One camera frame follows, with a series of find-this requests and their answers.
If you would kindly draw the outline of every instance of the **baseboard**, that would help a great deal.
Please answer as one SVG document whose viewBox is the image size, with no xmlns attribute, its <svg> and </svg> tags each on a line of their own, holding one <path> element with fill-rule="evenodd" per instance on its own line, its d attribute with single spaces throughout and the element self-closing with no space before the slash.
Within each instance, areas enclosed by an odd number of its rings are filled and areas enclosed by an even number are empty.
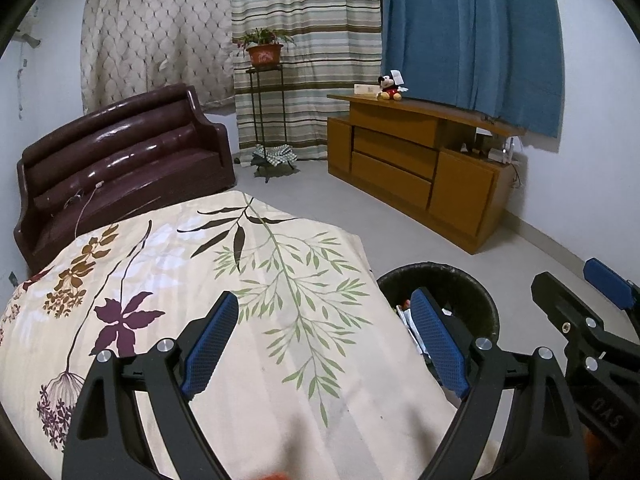
<svg viewBox="0 0 640 480">
<path fill-rule="evenodd" d="M 553 240 L 553 238 L 550 238 L 542 231 L 533 227 L 533 225 L 526 223 L 522 218 L 517 217 L 509 211 L 504 212 L 502 225 L 522 236 L 527 242 L 535 245 L 543 251 L 543 253 L 551 256 L 580 278 L 583 277 L 582 268 L 584 267 L 584 261 L 569 249 Z"/>
</svg>

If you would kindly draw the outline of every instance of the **white wall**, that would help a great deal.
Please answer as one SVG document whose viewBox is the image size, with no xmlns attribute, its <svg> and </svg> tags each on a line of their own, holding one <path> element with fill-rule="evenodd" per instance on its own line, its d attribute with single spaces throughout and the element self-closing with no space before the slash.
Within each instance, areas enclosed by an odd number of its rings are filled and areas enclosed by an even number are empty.
<svg viewBox="0 0 640 480">
<path fill-rule="evenodd" d="M 525 136 L 508 209 L 586 260 L 640 283 L 640 44 L 612 0 L 558 0 L 558 140 Z"/>
<path fill-rule="evenodd" d="M 17 74 L 22 60 L 30 57 L 31 47 L 25 44 L 23 50 L 24 56 L 20 56 L 20 43 L 12 41 L 0 58 L 0 312 L 14 290 L 9 274 L 13 271 L 19 281 L 27 278 L 26 264 L 14 241 L 14 226 L 20 216 L 15 165 L 22 150 L 36 139 L 29 100 L 23 102 L 23 120 L 18 117 Z M 23 83 L 28 81 L 30 71 L 28 63 Z"/>
<path fill-rule="evenodd" d="M 34 51 L 37 81 L 26 90 L 38 102 L 34 120 L 40 137 L 82 115 L 80 37 L 84 1 L 40 1 L 40 17 L 33 31 L 33 36 L 42 40 Z M 235 108 L 225 107 L 207 117 L 226 126 L 231 153 L 237 153 Z"/>
</svg>

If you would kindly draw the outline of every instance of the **sofa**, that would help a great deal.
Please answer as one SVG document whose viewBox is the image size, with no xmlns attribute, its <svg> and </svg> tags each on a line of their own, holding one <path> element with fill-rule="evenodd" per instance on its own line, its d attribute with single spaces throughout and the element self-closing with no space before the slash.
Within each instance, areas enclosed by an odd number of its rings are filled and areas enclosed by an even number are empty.
<svg viewBox="0 0 640 480">
<path fill-rule="evenodd" d="M 15 241 L 38 273 L 75 238 L 235 184 L 222 124 L 193 87 L 136 95 L 28 146 L 17 165 L 22 199 Z"/>
</svg>

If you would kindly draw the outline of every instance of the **potted plant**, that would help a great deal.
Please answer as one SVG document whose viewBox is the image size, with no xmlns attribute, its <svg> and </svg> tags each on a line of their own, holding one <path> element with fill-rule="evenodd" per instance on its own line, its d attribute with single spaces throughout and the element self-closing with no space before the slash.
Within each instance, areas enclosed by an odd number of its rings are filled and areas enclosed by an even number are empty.
<svg viewBox="0 0 640 480">
<path fill-rule="evenodd" d="M 280 62 L 280 43 L 293 43 L 290 36 L 270 28 L 256 28 L 238 40 L 238 48 L 249 53 L 251 64 L 255 67 L 277 65 Z"/>
</svg>

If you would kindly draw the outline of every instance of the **orange flower pot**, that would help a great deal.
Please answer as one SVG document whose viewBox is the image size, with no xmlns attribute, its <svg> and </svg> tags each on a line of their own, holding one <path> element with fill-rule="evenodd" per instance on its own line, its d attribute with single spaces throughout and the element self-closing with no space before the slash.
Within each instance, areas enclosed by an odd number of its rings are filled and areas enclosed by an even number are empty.
<svg viewBox="0 0 640 480">
<path fill-rule="evenodd" d="M 267 45 L 250 46 L 247 49 L 251 57 L 251 64 L 255 67 L 277 65 L 280 62 L 280 51 L 282 45 L 271 43 Z"/>
</svg>

